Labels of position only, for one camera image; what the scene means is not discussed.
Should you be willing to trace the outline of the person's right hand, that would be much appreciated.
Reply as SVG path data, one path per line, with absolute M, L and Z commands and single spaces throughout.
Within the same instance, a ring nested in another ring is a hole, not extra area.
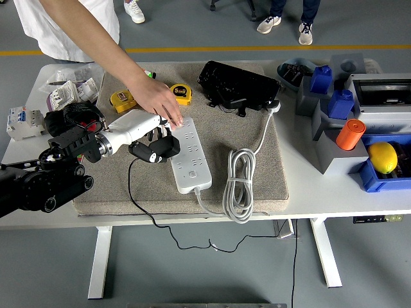
M 145 111 L 165 118 L 172 129 L 182 126 L 179 104 L 167 85 L 143 73 L 128 85 L 128 89 Z

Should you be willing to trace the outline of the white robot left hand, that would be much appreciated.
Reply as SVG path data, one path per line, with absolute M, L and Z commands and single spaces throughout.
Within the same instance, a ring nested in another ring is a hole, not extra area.
M 109 157 L 122 145 L 127 145 L 131 154 L 145 162 L 157 163 L 170 158 L 180 152 L 179 140 L 170 131 L 166 135 L 159 132 L 158 139 L 148 146 L 139 142 L 140 138 L 167 125 L 167 120 L 159 115 L 131 110 L 112 122 L 107 131 L 100 132 L 100 153 Z

